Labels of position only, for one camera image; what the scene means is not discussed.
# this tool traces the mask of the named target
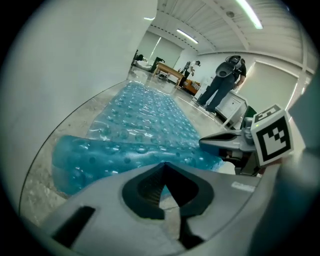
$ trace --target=box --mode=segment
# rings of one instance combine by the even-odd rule
[[[294,150],[288,114],[278,104],[253,116],[251,134],[260,166],[285,157]]]

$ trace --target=black shirt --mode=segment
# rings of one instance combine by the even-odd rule
[[[244,77],[246,77],[246,76],[247,76],[247,68],[246,68],[246,65],[242,63],[242,64],[241,64],[241,67],[237,70],[237,72],[234,72],[233,75],[234,75],[235,81],[238,80],[239,76],[244,76]]]

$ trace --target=white wall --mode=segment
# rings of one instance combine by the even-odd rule
[[[149,60],[152,51],[154,50],[160,36],[146,31],[139,46],[138,54],[142,54],[143,57]]]
[[[184,49],[181,52],[180,57],[177,60],[177,62],[175,63],[173,69],[174,70],[183,69],[187,62],[197,61],[198,60],[197,58],[198,58],[197,57],[197,52],[195,50]]]
[[[18,209],[25,177],[72,111],[124,81],[156,0],[51,0],[24,25],[1,71],[1,180]]]
[[[160,28],[151,25],[151,26],[149,26],[148,31],[152,32],[162,38],[169,40],[170,42],[176,44],[177,46],[181,47],[182,49],[189,49],[190,51],[197,52],[194,48],[192,48],[190,45],[185,43],[185,41],[182,41],[178,37],[175,37],[173,34],[169,34],[165,30],[161,30]]]
[[[253,66],[255,62],[264,63],[267,65],[271,65],[275,68],[281,69],[282,71],[288,72],[293,76],[298,77],[297,86],[294,89],[294,93],[292,95],[289,108],[292,104],[299,98],[301,95],[303,87],[306,87],[307,81],[312,79],[312,76],[302,72],[302,68],[291,64],[289,62],[269,57],[265,55],[253,54],[253,53],[212,53],[212,54],[203,54],[196,57],[197,60],[201,61],[201,66],[197,67],[197,70],[192,77],[193,80],[203,83],[206,78],[215,76],[216,68],[225,61],[226,57],[230,55],[240,55],[245,59],[245,66],[247,70],[247,74],[250,71],[250,68]]]
[[[163,37],[161,37],[160,41],[159,39],[159,35],[147,31],[138,47],[138,54],[142,54],[143,57],[147,58],[150,65],[154,63],[156,57],[159,57],[164,59],[167,66],[173,68],[183,49]]]
[[[170,42],[165,38],[161,38],[154,50],[151,60],[154,62],[156,57],[160,57],[161,59],[164,59],[167,66],[173,68],[179,59],[182,50],[183,49],[175,43]]]
[[[256,62],[239,93],[257,112],[273,104],[286,108],[298,78],[270,65]]]

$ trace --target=person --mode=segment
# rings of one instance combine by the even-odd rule
[[[211,85],[206,89],[204,94],[200,96],[197,102],[204,106],[206,102],[210,99],[210,97],[216,92],[212,101],[206,107],[206,110],[216,115],[216,107],[220,104],[222,99],[227,96],[228,92],[231,89],[236,89],[245,81],[247,76],[247,68],[246,68],[246,61],[242,58],[241,60],[241,67],[232,72],[230,75],[226,77],[219,77],[215,76]]]
[[[197,60],[193,60],[193,61],[188,61],[186,63],[186,65],[184,66],[184,68],[182,69],[182,71],[180,72],[181,74],[184,73],[184,77],[181,78],[180,87],[184,86],[184,82],[187,80],[188,76],[190,75],[190,73],[192,74],[192,76],[195,75],[195,66],[199,66],[200,67],[200,61]]]
[[[138,55],[138,50],[136,50],[134,57],[133,57],[133,60],[131,62],[131,69],[132,69],[135,61],[142,61],[143,59],[144,59],[144,56],[142,54]]]

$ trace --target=blue bath mat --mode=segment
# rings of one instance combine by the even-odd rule
[[[170,95],[130,82],[95,118],[87,138],[60,138],[52,153],[54,185],[73,195],[98,179],[160,162],[214,171],[222,160],[202,151],[199,138]]]

